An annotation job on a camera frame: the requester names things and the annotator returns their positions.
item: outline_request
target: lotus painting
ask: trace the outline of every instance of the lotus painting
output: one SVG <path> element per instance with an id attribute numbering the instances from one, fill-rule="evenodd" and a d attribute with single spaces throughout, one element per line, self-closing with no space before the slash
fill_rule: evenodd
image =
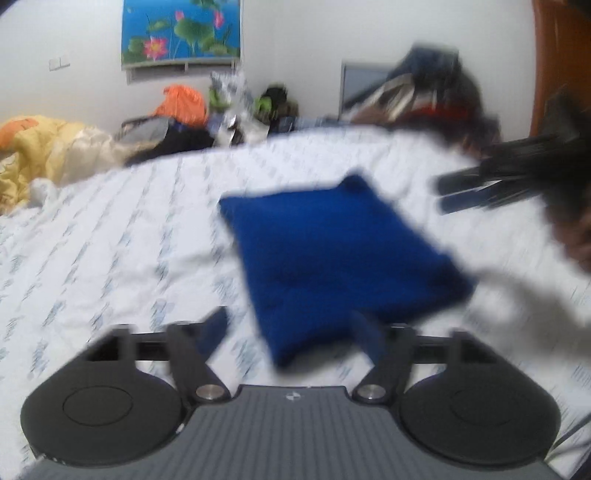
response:
<path id="1" fill-rule="evenodd" d="M 125 0 L 121 63 L 140 67 L 240 58 L 239 0 Z"/>

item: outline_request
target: patterned bedsheet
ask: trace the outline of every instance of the patterned bedsheet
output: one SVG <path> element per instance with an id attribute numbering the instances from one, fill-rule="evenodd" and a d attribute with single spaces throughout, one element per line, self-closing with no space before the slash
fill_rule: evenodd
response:
<path id="1" fill-rule="evenodd" d="M 535 199 L 440 216 L 431 179 L 465 165 L 421 135 L 309 131 L 111 171 L 1 217 L 0 477 L 15 478 L 34 460 L 19 422 L 27 394 L 115 324 L 157 331 L 227 305 L 230 333 L 210 366 L 231 390 L 355 385 L 371 364 L 354 346 L 311 352 L 288 371 L 272 367 L 217 212 L 226 192 L 334 184 L 351 170 L 363 171 L 410 224 L 482 278 L 469 304 L 429 318 L 423 330 L 477 334 L 555 396 L 568 428 L 591 410 L 591 279 L 562 258 Z M 142 368 L 167 375 L 156 362 Z M 566 446 L 588 437 L 583 431 Z M 553 466 L 567 475 L 583 452 Z"/>

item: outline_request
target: logo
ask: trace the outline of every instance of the logo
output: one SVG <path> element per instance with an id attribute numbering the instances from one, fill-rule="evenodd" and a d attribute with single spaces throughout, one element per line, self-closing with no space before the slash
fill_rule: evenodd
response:
<path id="1" fill-rule="evenodd" d="M 301 400 L 301 395 L 298 392 L 288 393 L 285 397 L 289 401 L 298 401 L 298 400 Z"/>

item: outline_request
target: black circular pad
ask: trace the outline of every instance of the black circular pad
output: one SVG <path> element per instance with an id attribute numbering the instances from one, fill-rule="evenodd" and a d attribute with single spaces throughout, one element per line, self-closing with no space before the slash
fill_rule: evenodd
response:
<path id="1" fill-rule="evenodd" d="M 61 370 L 27 398 L 21 426 L 36 454 L 68 465 L 117 465 L 174 436 L 184 414 L 177 391 L 109 363 Z"/>
<path id="2" fill-rule="evenodd" d="M 402 396 L 400 418 L 428 450 L 491 468 L 545 456 L 560 425 L 560 412 L 545 391 L 493 369 L 444 372 L 420 381 Z"/>

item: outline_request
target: gray cloth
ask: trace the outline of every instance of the gray cloth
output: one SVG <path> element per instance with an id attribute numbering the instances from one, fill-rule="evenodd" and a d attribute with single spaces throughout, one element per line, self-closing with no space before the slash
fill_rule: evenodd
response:
<path id="1" fill-rule="evenodd" d="M 143 142 L 161 142 L 168 132 L 170 119 L 167 116 L 155 116 L 145 122 L 120 133 L 119 142 L 135 145 Z"/>

